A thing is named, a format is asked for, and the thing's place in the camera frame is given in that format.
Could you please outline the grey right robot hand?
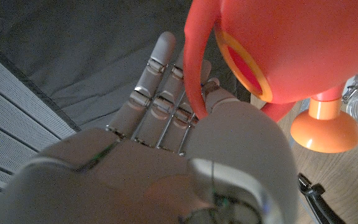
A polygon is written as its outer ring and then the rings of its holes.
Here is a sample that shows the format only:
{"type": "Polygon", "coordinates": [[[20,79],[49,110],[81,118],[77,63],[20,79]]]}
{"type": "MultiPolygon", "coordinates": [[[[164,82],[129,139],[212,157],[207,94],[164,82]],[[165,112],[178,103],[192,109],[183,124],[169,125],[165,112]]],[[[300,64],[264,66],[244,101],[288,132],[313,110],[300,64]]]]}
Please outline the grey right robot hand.
{"type": "Polygon", "coordinates": [[[140,113],[126,109],[31,159],[0,192],[0,223],[294,223],[296,166],[282,130],[209,86],[212,113],[175,137],[183,156],[132,140],[140,113]]]}

